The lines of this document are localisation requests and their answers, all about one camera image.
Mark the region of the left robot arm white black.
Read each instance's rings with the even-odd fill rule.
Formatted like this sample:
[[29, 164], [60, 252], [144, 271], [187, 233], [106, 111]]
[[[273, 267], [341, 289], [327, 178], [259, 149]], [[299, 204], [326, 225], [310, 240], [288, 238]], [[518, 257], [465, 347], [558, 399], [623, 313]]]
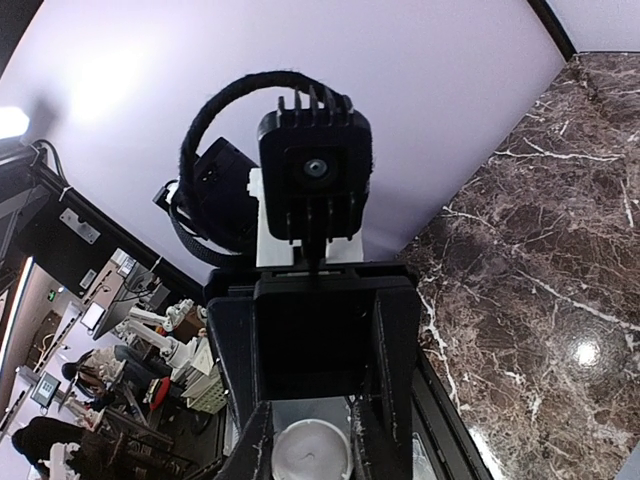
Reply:
[[361, 230], [372, 130], [351, 99], [293, 71], [246, 75], [201, 108], [168, 213], [212, 266], [204, 299], [239, 441], [222, 479], [269, 479], [278, 402], [350, 402], [350, 479], [412, 475], [420, 302], [398, 262], [331, 260]]

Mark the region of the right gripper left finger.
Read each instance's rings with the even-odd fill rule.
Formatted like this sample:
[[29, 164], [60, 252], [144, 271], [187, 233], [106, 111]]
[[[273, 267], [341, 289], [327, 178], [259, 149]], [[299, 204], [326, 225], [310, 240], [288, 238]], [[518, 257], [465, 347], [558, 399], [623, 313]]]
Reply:
[[231, 456], [225, 461], [215, 480], [272, 479], [272, 449], [272, 404], [263, 401], [251, 414]]

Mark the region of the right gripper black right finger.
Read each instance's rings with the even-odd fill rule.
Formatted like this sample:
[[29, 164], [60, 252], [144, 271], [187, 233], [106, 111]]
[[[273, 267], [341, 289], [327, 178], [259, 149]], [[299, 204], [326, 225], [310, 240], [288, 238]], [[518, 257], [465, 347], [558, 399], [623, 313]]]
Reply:
[[351, 409], [353, 475], [359, 480], [391, 480], [400, 478], [399, 460], [371, 404], [356, 399]]

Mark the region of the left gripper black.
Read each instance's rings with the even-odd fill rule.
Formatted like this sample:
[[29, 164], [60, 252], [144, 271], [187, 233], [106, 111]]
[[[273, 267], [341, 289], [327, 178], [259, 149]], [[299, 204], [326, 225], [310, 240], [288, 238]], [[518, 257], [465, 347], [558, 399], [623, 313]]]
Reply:
[[214, 270], [207, 329], [239, 437], [260, 402], [356, 395], [394, 444], [399, 479], [410, 479], [415, 286], [400, 263]]

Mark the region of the white glue bottle cap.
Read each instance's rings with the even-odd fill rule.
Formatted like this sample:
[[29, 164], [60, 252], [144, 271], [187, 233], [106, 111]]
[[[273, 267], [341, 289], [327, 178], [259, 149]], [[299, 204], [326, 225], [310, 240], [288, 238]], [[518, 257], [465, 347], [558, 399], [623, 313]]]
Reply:
[[351, 446], [335, 425], [304, 419], [289, 425], [274, 441], [271, 474], [278, 480], [345, 480], [351, 477]]

